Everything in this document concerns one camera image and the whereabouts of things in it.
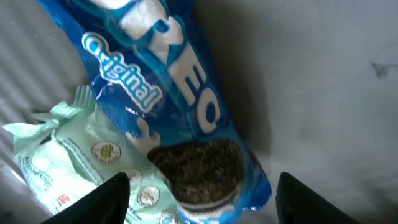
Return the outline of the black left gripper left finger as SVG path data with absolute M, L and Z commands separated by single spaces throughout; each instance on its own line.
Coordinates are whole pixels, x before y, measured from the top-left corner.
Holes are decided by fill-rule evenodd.
M 119 172 L 88 195 L 42 224 L 123 224 L 130 196 L 130 180 Z

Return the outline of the blue Oreo cookie packet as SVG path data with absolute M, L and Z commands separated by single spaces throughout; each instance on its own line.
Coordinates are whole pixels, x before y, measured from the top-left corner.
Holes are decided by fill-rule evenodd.
M 189 0 L 40 0 L 100 110 L 165 176 L 186 223 L 232 223 L 272 190 L 223 101 Z

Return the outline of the mint green wipes packet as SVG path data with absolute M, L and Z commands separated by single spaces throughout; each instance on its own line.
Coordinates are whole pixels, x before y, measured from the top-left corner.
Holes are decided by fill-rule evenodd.
M 4 126 L 14 137 L 14 157 L 30 189 L 58 214 L 119 172 L 129 177 L 125 223 L 179 224 L 164 176 L 99 110 L 88 86 L 72 104 L 35 114 L 37 124 Z

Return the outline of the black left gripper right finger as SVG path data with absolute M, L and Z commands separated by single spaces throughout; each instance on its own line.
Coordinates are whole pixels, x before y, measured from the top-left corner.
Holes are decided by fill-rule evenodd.
M 282 172 L 276 190 L 279 224 L 359 224 L 288 172 Z

